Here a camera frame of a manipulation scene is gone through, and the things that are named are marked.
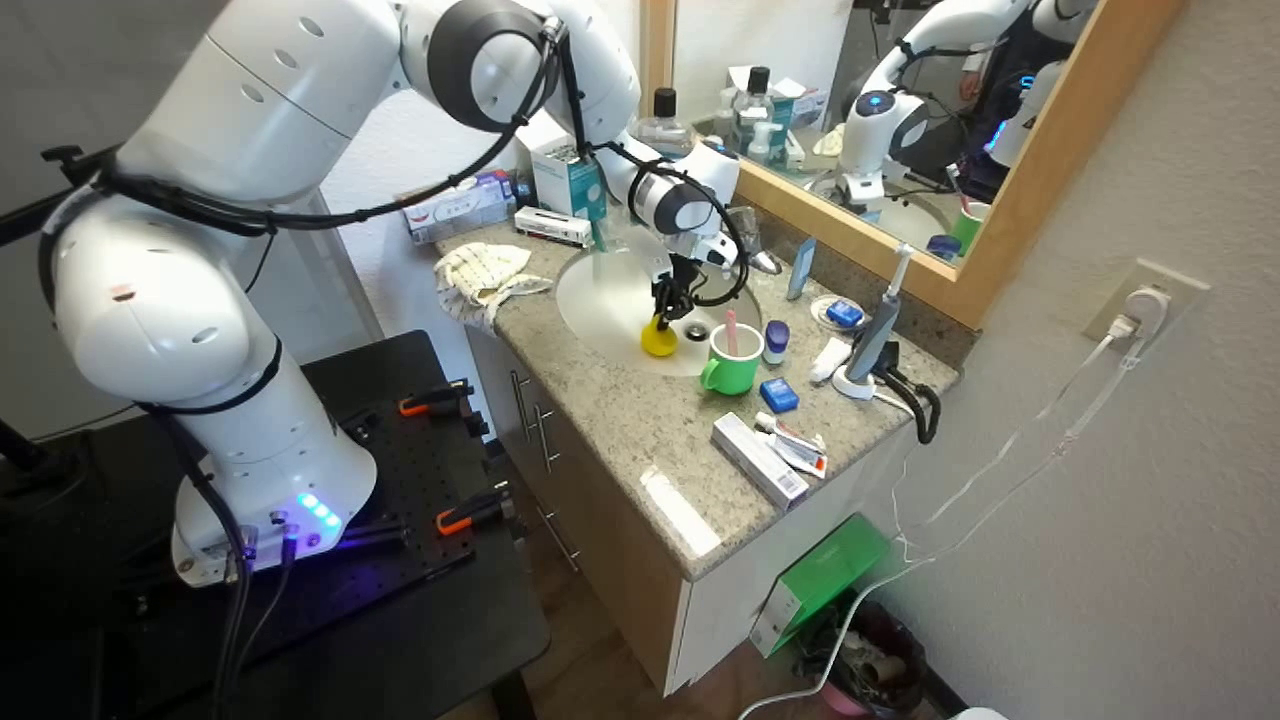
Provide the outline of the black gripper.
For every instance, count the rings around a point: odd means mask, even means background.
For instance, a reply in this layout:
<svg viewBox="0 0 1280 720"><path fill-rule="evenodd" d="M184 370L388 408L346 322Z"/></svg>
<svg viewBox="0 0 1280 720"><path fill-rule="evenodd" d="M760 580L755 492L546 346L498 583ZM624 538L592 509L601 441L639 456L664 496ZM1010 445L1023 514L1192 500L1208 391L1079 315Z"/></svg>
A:
<svg viewBox="0 0 1280 720"><path fill-rule="evenodd" d="M694 308L700 265L670 258L668 268L650 282L650 327L668 334Z"/></svg>

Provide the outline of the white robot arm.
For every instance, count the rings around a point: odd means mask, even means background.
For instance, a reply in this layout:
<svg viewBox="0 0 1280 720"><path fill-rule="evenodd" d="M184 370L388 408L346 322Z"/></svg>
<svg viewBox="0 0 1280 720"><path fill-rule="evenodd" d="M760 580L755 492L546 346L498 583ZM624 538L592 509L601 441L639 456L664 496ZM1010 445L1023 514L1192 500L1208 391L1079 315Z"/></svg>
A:
<svg viewBox="0 0 1280 720"><path fill-rule="evenodd" d="M636 224L670 239L656 315L700 306L728 235L720 159L633 142L636 63L597 0L228 0L147 121L40 228L43 295L79 378L194 437L172 509L190 589L333 553L377 460L321 405L252 283L364 121L416 93L510 144L550 115Z"/></svg>

